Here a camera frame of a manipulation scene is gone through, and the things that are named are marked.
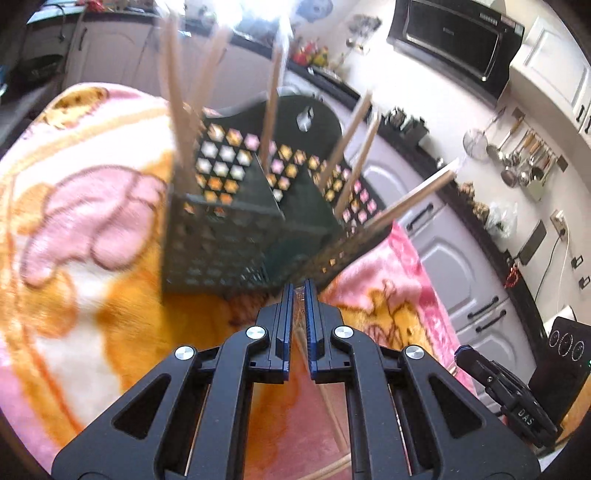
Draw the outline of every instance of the phone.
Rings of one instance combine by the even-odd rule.
[[[546,238],[546,227],[542,220],[540,220],[527,242],[525,242],[525,245],[521,247],[521,250],[517,254],[522,265],[527,265],[530,262],[531,257],[538,251],[544,238]]]

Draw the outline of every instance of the wall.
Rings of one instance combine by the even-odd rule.
[[[343,65],[342,75],[353,88],[360,92],[373,88],[374,101],[382,110],[402,106],[407,113],[425,118],[431,133],[423,147],[432,155],[441,156],[446,160],[464,157],[462,147],[464,133],[469,128],[483,128],[494,112],[455,82],[422,63],[396,52],[386,43],[394,6],[394,2],[390,0],[360,1],[351,10],[349,17],[343,20],[346,22],[353,15],[364,13],[379,16],[384,20],[384,24],[367,43],[369,53],[365,56],[352,53]],[[538,15],[566,29],[554,12],[539,0],[506,0],[506,9],[509,16],[523,23],[528,30]],[[330,51],[337,57],[341,51],[344,51],[345,40],[349,33],[345,27],[339,27],[329,32],[319,33],[319,36],[321,44],[329,46]],[[509,95],[502,99],[502,103],[508,103],[508,112],[512,112],[514,102]],[[527,122],[542,134],[554,151],[561,153],[559,145],[552,141],[548,132],[538,128],[535,119],[527,117]],[[499,143],[509,130],[510,124],[510,115],[506,115],[498,127],[491,130],[490,142]],[[514,142],[508,145],[507,150],[521,138],[522,131],[519,133],[521,135],[515,136]],[[591,316],[587,315],[591,307],[591,287],[581,292],[577,283],[580,277],[591,274],[591,242],[586,240],[591,235],[591,212],[588,211],[591,205],[591,194],[577,171],[569,166],[565,173],[559,171],[553,173],[548,193],[541,202],[536,203],[526,197],[520,187],[516,189],[507,187],[499,176],[500,170],[492,162],[480,163],[467,160],[459,174],[459,181],[473,181],[476,187],[476,198],[481,202],[516,202],[518,204],[517,232],[510,240],[499,243],[501,249],[508,248],[515,255],[538,220],[541,219],[546,225],[548,229],[546,239],[530,264],[522,267],[532,295],[535,295],[540,284],[557,238],[549,216],[555,208],[565,211],[571,238],[560,299],[558,299],[558,283],[566,251],[566,244],[562,243],[556,248],[537,304],[542,317],[548,319],[562,307],[562,304],[570,303],[579,320],[591,324]],[[579,269],[573,271],[569,259],[571,256],[578,255],[583,255],[588,260]]]

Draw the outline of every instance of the fleece blanket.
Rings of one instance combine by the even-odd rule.
[[[164,99],[83,84],[49,104],[0,161],[0,408],[47,470],[176,346],[220,345],[268,301],[161,295],[173,157]],[[322,300],[377,343],[416,343],[452,368],[457,337],[396,224]],[[300,349],[291,365],[286,385],[255,391],[246,478],[347,467],[346,426],[335,420],[342,392],[309,380]]]

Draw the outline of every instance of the wooden stick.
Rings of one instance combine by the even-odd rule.
[[[275,132],[275,120],[277,119],[277,105],[279,103],[279,81],[281,77],[281,67],[283,64],[283,45],[277,40],[273,48],[273,70],[271,80],[269,82],[267,107],[265,108],[265,120],[263,121],[261,134],[261,149],[259,150],[259,160],[265,174],[269,173],[269,150],[271,141],[273,140],[273,133]]]
[[[339,201],[336,203],[335,217],[337,219],[343,216],[343,212],[345,211],[345,208],[349,203],[349,195],[351,193],[351,190],[353,190],[353,185],[355,185],[355,182],[361,176],[361,170],[363,169],[363,165],[365,165],[365,161],[368,159],[369,149],[371,148],[371,145],[374,142],[375,134],[378,133],[380,121],[381,116],[374,115],[374,119],[372,120],[369,126],[369,130],[365,135],[365,140],[363,141],[363,146],[361,147],[361,153],[359,154],[357,163],[353,167],[351,176],[347,180],[347,183],[345,183],[343,191],[340,193]]]
[[[366,232],[379,231],[392,223],[397,218],[405,214],[408,209],[415,206],[418,202],[424,200],[432,193],[435,193],[453,179],[456,178],[457,170],[460,167],[460,161],[454,160],[447,166],[432,175],[414,190],[407,193],[394,205],[384,210],[380,215],[375,216],[365,224]]]
[[[359,124],[363,121],[365,114],[371,106],[372,92],[368,90],[365,95],[359,99],[355,110],[353,110],[353,119],[351,123],[345,129],[343,137],[335,145],[333,151],[330,153],[330,157],[326,162],[326,169],[320,174],[320,180],[318,181],[318,188],[322,192],[329,181],[335,167],[343,160],[343,154],[345,148],[353,138],[355,131]]]
[[[330,465],[315,471],[314,473],[301,476],[299,480],[324,480],[326,478],[330,478],[342,470],[345,470],[349,465],[351,465],[350,453],[345,455],[343,458],[338,459],[336,462],[333,462]]]
[[[232,29],[227,25],[218,25],[217,30],[205,46],[204,58],[200,62],[199,71],[197,72],[198,80],[192,88],[192,95],[189,99],[189,106],[191,107],[190,128],[195,138],[202,133],[201,118],[203,117],[203,108],[211,97],[217,67],[222,60],[232,34]]]
[[[347,438],[345,438],[345,434],[343,433],[343,430],[339,424],[339,419],[337,418],[332,403],[330,402],[327,384],[316,385],[316,388],[318,388],[318,391],[320,392],[322,402],[324,402],[324,407],[326,408],[326,413],[329,415],[330,423],[333,427],[333,435],[335,436],[336,445],[339,448],[339,451],[346,452],[349,450],[349,445],[347,445]]]
[[[180,193],[201,193],[193,172],[193,137],[188,128],[189,116],[184,109],[178,74],[178,17],[171,14],[165,20],[160,48],[161,82],[168,91],[168,107],[177,146],[176,163],[179,168]]]

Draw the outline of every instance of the upper cabinet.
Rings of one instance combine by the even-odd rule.
[[[538,18],[511,63],[511,74],[512,91],[527,80],[577,129],[583,125],[591,102],[591,67],[568,33]]]
[[[509,69],[511,96],[591,187],[591,66],[564,26],[538,18]]]

